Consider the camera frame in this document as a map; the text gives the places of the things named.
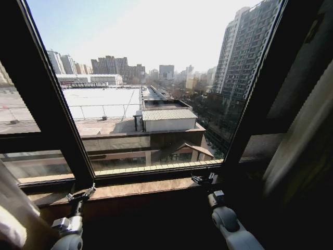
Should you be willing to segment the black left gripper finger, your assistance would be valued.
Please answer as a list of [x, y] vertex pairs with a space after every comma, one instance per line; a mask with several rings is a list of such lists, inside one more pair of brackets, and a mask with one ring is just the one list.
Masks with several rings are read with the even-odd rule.
[[82, 201], [89, 200], [95, 192], [96, 192], [96, 188], [94, 186], [91, 187], [91, 188], [89, 188], [89, 189], [87, 189], [85, 192], [83, 192], [81, 194], [81, 200]]
[[94, 193], [96, 192], [96, 186], [95, 183], [93, 183], [93, 185], [86, 189], [86, 190], [82, 190], [80, 192], [76, 192], [73, 196], [74, 197], [91, 197]]

